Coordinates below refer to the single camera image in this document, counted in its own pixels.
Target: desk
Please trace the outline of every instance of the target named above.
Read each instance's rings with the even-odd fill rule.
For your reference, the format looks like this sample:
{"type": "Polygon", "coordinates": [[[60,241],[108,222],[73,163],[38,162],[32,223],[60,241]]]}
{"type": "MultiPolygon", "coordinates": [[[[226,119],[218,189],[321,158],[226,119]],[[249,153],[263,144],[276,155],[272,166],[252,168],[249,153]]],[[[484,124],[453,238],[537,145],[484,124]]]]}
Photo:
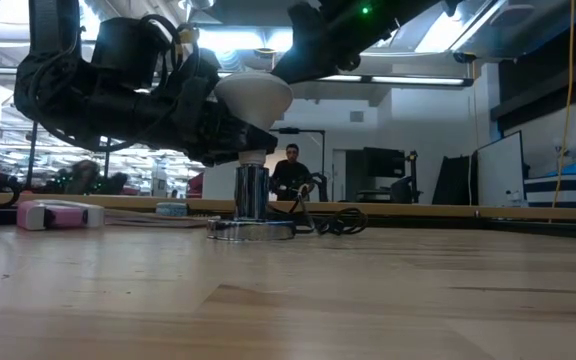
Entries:
{"type": "Polygon", "coordinates": [[[576,240],[0,227],[0,359],[576,359],[576,240]]]}

